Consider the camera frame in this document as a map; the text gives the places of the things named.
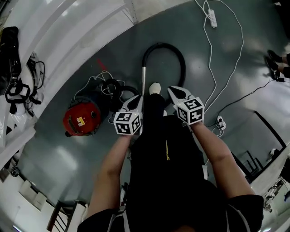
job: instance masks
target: sneaker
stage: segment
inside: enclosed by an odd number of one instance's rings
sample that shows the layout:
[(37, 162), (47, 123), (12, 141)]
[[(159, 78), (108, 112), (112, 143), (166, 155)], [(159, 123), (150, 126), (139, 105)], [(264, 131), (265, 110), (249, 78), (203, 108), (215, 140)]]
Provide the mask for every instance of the sneaker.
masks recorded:
[(266, 65), (272, 70), (276, 71), (278, 69), (278, 64), (273, 62), (269, 57), (265, 58)]
[(153, 83), (150, 87), (149, 87), (149, 94), (153, 94), (153, 93), (157, 93), (160, 94), (161, 92), (161, 86), (159, 83)]
[(268, 50), (268, 54), (273, 61), (282, 63), (282, 57), (278, 56), (274, 51)]

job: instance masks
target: power strip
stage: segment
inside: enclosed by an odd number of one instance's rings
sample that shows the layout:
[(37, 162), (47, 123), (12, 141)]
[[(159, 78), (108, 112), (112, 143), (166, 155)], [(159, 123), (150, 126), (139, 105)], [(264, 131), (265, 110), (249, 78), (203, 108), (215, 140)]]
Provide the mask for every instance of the power strip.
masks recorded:
[(218, 26), (218, 24), (217, 24), (217, 19), (216, 19), (216, 15), (214, 14), (214, 11), (211, 9), (208, 9), (208, 16), (210, 19), (210, 25), (213, 28), (216, 28)]

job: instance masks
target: white shoe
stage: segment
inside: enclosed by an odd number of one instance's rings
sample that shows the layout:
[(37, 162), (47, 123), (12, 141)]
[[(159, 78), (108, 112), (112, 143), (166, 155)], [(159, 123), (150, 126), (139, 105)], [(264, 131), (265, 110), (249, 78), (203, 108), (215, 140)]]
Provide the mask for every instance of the white shoe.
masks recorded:
[(157, 93), (160, 94), (161, 92), (161, 86), (159, 83), (153, 83), (150, 87), (149, 87), (149, 94), (153, 94), (153, 93)]

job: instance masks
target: yellow label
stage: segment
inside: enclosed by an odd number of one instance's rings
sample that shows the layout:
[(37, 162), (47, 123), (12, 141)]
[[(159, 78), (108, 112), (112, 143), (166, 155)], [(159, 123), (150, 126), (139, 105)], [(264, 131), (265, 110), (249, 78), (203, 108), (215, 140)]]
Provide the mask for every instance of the yellow label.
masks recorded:
[(85, 122), (83, 121), (82, 117), (77, 118), (77, 121), (79, 122), (78, 126), (85, 125)]

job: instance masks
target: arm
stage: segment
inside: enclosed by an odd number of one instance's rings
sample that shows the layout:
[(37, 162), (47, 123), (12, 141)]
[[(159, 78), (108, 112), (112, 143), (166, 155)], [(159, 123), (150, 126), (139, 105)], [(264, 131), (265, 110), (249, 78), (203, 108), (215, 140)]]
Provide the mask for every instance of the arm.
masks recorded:
[(106, 155), (98, 173), (87, 218), (120, 205), (120, 173), (131, 136), (121, 136)]
[(226, 197), (255, 194), (227, 145), (201, 122), (192, 124), (191, 128), (213, 166), (217, 185)]

